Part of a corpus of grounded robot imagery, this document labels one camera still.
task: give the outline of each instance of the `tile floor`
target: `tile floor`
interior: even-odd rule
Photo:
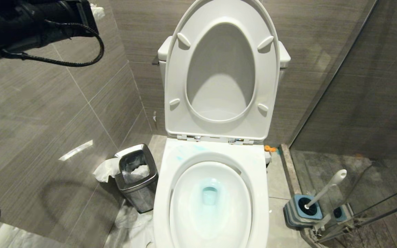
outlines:
[[[148,145],[158,170],[160,170],[166,138],[166,136],[162,135],[153,135]],[[285,224],[283,207],[290,199],[290,192],[279,156],[272,157],[271,163],[267,168],[267,180],[269,192],[269,237],[267,248],[310,248],[309,244],[301,238],[299,231],[290,229]],[[123,213],[129,214],[129,211],[121,211],[119,215],[123,215]],[[111,241],[113,239],[117,239],[117,237],[109,237],[105,248],[129,248],[133,241],[132,238],[123,238],[121,245],[112,246],[111,244],[114,242]]]

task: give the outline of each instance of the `toilet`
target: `toilet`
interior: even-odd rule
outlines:
[[[258,0],[197,0],[159,49],[164,149],[157,248],[265,248],[262,141],[290,56]]]

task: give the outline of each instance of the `toilet brush holder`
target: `toilet brush holder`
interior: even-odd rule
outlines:
[[[289,226],[311,227],[323,218],[318,200],[330,187],[339,184],[347,175],[342,169],[335,173],[329,183],[316,196],[294,195],[284,206],[285,220]]]

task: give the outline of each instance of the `shower floor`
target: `shower floor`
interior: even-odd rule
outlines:
[[[331,211],[347,197],[355,214],[360,213],[363,218],[376,217],[397,207],[397,195],[393,196],[397,193],[397,159],[295,150],[291,154],[303,194],[319,192],[336,171],[347,169],[346,179],[320,200],[323,211]],[[393,197],[377,204],[389,196]],[[330,248],[397,248],[397,213],[324,245]]]
[[[161,160],[167,137],[153,135],[148,147],[153,154],[157,169],[160,171]],[[286,226],[283,207],[290,200],[290,191],[287,185],[285,172],[279,156],[272,157],[267,168],[268,195],[269,195],[269,237],[266,248],[310,248],[299,234],[299,231]],[[152,213],[145,216],[137,216],[137,212],[128,206],[124,206],[116,218],[104,248],[133,248],[133,241],[140,238],[139,230],[131,230],[134,220],[142,220],[152,217]]]

